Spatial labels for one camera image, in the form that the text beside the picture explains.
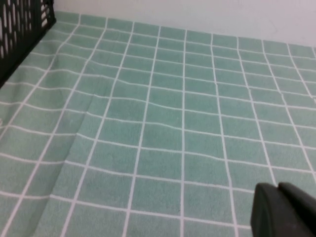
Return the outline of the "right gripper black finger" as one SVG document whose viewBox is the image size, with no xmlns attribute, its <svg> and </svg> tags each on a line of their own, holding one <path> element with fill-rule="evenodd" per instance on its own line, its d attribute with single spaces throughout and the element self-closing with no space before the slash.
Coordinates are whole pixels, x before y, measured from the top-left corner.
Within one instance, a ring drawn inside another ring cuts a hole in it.
<svg viewBox="0 0 316 237">
<path fill-rule="evenodd" d="M 254 237 L 314 237 L 316 199 L 291 183 L 258 183 L 250 224 Z"/>
</svg>

